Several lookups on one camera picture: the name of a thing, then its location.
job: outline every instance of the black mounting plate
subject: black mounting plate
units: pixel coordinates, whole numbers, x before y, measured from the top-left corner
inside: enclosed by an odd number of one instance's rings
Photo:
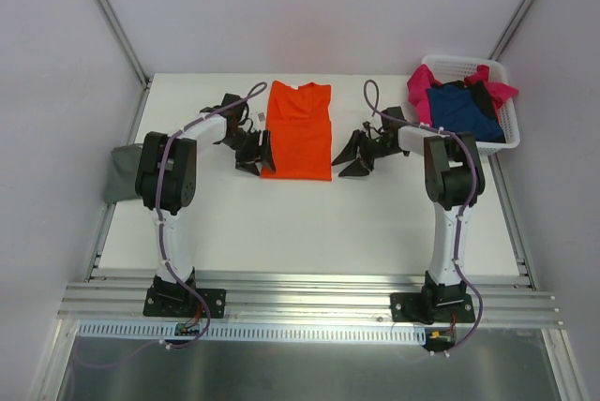
[[[210,309],[211,319],[222,319],[225,316],[225,304],[227,299],[227,291],[224,289],[199,289],[196,292],[200,294],[206,301]],[[143,304],[143,315],[145,317],[171,317],[190,319],[196,315],[198,309],[197,304],[189,306],[189,304],[170,303],[167,300],[157,297],[154,287],[151,287],[146,292],[146,299]],[[201,318],[206,318],[206,312],[202,310]]]
[[[390,295],[390,306],[393,322],[413,322],[402,312],[402,306],[415,306],[423,303],[421,293],[392,293]],[[475,323],[475,310],[471,296],[465,295],[465,300],[460,304],[452,304],[447,307],[438,307],[434,310],[433,320],[436,323],[452,323],[452,314],[457,314],[457,324]]]

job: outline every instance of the metal floor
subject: metal floor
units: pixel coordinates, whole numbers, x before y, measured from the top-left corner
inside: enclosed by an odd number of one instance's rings
[[[79,338],[104,364],[140,340]],[[480,330],[449,358],[416,346],[205,341],[151,346],[115,368],[69,367],[61,400],[560,400],[544,338],[535,330]]]

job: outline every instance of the cable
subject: cable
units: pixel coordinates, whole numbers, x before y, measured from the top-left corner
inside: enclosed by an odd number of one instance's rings
[[[452,333],[453,337],[457,336],[457,321],[458,321],[458,316],[456,314],[456,312],[452,313],[452,323],[450,324],[450,327],[448,329],[446,329],[444,332],[445,333]]]
[[[373,84],[373,86],[375,87],[375,94],[376,94],[375,106],[373,106],[371,104],[370,100],[368,99],[367,89],[368,89],[369,84]],[[391,115],[386,115],[383,112],[378,111],[377,107],[379,105],[379,86],[377,85],[377,83],[375,81],[373,81],[373,80],[365,81],[365,85],[363,85],[363,96],[365,97],[365,101],[368,104],[368,106],[371,108],[373,114],[377,113],[377,114],[379,114],[379,116],[381,118],[385,118],[387,120],[391,120],[393,122],[400,123],[401,125],[404,125],[404,126],[419,127],[421,129],[424,129],[425,131],[434,132],[436,134],[442,134],[444,136],[451,137],[458,144],[458,146],[460,147],[462,152],[465,154],[465,157],[467,159],[467,166],[469,167],[469,170],[471,171],[471,181],[472,181],[471,191],[469,192],[469,196],[467,197],[465,202],[462,204],[462,206],[460,206],[460,209],[458,209],[457,233],[455,235],[455,240],[454,240],[454,253],[453,253],[452,263],[454,264],[455,269],[457,270],[457,275],[458,275],[458,277],[460,277],[460,280],[462,280],[467,285],[467,287],[469,289],[471,289],[471,291],[477,297],[479,307],[478,307],[477,318],[475,319],[475,323],[473,324],[473,326],[469,330],[469,332],[467,332],[465,334],[465,336],[462,337],[453,346],[453,349],[455,349],[456,347],[458,347],[458,346],[462,345],[464,342],[466,342],[471,336],[473,336],[474,332],[479,327],[479,323],[481,323],[481,318],[484,315],[483,296],[481,296],[481,293],[479,292],[479,290],[472,284],[472,282],[467,278],[467,276],[465,276],[465,274],[462,273],[462,270],[460,269],[460,265],[458,262],[458,257],[459,257],[458,254],[460,251],[460,232],[462,230],[462,216],[463,216],[465,210],[467,209],[467,207],[469,206],[469,204],[471,204],[471,201],[473,200],[473,198],[475,196],[475,192],[477,191],[477,172],[475,171],[475,162],[473,160],[473,156],[471,156],[471,153],[469,152],[469,148],[467,148],[467,145],[465,144],[465,142],[462,141],[460,139],[460,137],[454,132],[445,131],[443,129],[436,129],[434,127],[430,127],[430,126],[423,125],[423,124],[419,125],[416,123],[407,122],[405,120],[401,120],[399,118],[392,117]]]
[[[196,309],[196,314],[184,323],[184,328],[189,329],[193,328],[200,321],[200,316],[202,315],[203,307],[198,304],[198,309]]]
[[[250,127],[247,129],[247,132],[252,132],[252,129],[254,129],[254,120],[252,120],[251,118],[245,118],[238,125],[244,126],[246,122],[250,122]]]
[[[242,113],[242,117],[243,117],[243,118],[242,118],[242,120],[240,121],[240,123],[243,123],[243,122],[245,122],[245,121],[248,119],[248,117],[249,117],[249,116],[250,116],[250,107],[249,107],[249,105],[247,104],[246,106],[244,106],[244,112]]]
[[[75,338],[75,343],[73,344],[73,351],[71,352],[71,359],[73,359],[73,362],[77,363],[78,365],[84,366],[86,368],[90,368],[92,370],[108,370],[110,368],[115,368],[115,367],[119,366],[120,364],[124,364],[125,362],[129,361],[132,357],[135,357],[136,355],[138,355],[144,349],[150,347],[151,345],[158,345],[160,342],[158,340],[149,340],[146,343],[144,343],[143,345],[141,345],[140,347],[138,347],[137,349],[133,350],[130,354],[128,354],[124,358],[119,359],[116,362],[111,362],[110,364],[90,364],[88,362],[83,361],[81,356],[79,355],[80,343],[81,343],[81,340],[78,338]]]
[[[210,309],[208,307],[208,304],[206,304],[206,301],[204,300],[204,298],[195,289],[193,289],[188,284],[186,284],[186,282],[184,280],[182,280],[177,275],[177,273],[174,271],[174,269],[171,266],[171,262],[169,261],[169,258],[167,256],[167,250],[166,250],[165,243],[164,243],[164,219],[165,218],[164,218],[164,215],[162,214],[162,210],[160,209],[160,199],[162,196],[162,184],[163,184],[164,177],[165,177],[165,170],[167,169],[167,160],[169,158],[169,152],[171,151],[171,146],[173,145],[173,142],[175,141],[175,139],[177,139],[179,136],[181,136],[184,133],[186,133],[187,131],[189,131],[194,126],[200,124],[201,122],[203,122],[204,120],[206,120],[208,118],[214,117],[215,115],[220,115],[221,113],[228,111],[229,109],[232,109],[236,106],[239,106],[240,104],[243,104],[243,103],[249,101],[250,99],[260,95],[262,92],[264,92],[266,90],[267,86],[268,86],[268,84],[266,82],[259,82],[258,84],[254,85],[254,87],[252,87],[249,90],[249,92],[247,93],[247,95],[245,97],[238,99],[237,101],[235,101],[232,104],[228,104],[227,106],[224,106],[224,107],[216,109],[212,112],[209,112],[205,116],[198,117],[197,119],[189,122],[182,129],[179,129],[178,131],[173,133],[167,139],[167,143],[166,143],[164,151],[162,153],[162,159],[160,161],[160,168],[158,170],[157,196],[156,196],[156,200],[155,200],[155,209],[157,211],[157,216],[158,216],[158,250],[160,252],[160,257],[165,262],[165,268],[167,269],[169,274],[172,276],[172,278],[175,281],[177,281],[177,284],[179,284],[181,287],[183,287],[185,290],[187,290],[194,298],[196,298],[198,300],[198,302],[200,303],[200,305],[202,306],[202,308],[204,309],[204,312],[206,312],[206,324],[204,325],[204,327],[202,328],[201,331],[199,331],[196,335],[194,335],[194,338],[192,338],[191,340],[188,340],[186,343],[183,343],[183,344],[169,344],[169,345],[167,345],[168,349],[169,348],[182,349],[182,348],[189,347],[193,343],[197,342],[203,335],[205,335],[206,332],[208,331],[208,328],[210,327]]]
[[[364,130],[367,132],[367,135],[368,135],[368,137],[369,137],[371,140],[377,140],[377,139],[379,139],[379,137],[377,137],[377,138],[373,139],[373,136],[371,135],[371,132],[372,132],[372,131],[375,131],[375,132],[377,133],[377,135],[378,135],[378,136],[382,136],[382,135],[383,135],[383,134],[380,132],[380,130],[379,130],[379,129],[377,129],[376,127],[372,126],[372,125],[371,125],[371,123],[369,123],[369,122],[365,122],[365,123],[363,123],[363,129],[364,129]]]

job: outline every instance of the gray cloth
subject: gray cloth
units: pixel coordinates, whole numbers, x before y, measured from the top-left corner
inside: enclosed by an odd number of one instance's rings
[[[124,200],[140,198],[135,193],[135,177],[142,156],[142,145],[119,146],[111,151],[109,183],[104,189],[104,202],[112,204]]]

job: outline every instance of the pink garment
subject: pink garment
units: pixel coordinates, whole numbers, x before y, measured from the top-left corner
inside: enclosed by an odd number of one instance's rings
[[[518,94],[515,87],[506,85],[503,82],[492,82],[489,80],[489,67],[477,66],[477,72],[465,78],[467,87],[475,84],[478,81],[483,81],[489,95],[491,96],[494,109],[498,114],[498,109],[504,103]],[[431,121],[431,110],[429,108],[428,89],[432,84],[442,84],[437,81],[431,73],[431,70],[425,64],[419,66],[412,74],[406,85],[409,88],[409,102],[414,106],[419,117],[419,122],[433,125]]]
[[[487,92],[491,96],[492,103],[494,103],[496,115],[498,115],[498,109],[504,105],[508,98],[512,98],[518,94],[518,90],[515,87],[506,85],[503,82],[490,81],[488,66],[477,66],[477,73],[465,78],[465,84],[467,87],[475,84],[478,81],[484,82]]]
[[[441,84],[433,77],[433,73],[428,66],[421,64],[414,71],[406,85],[409,88],[409,103],[414,106],[419,122],[433,125],[431,121],[431,110],[429,109],[428,89],[431,84]]]

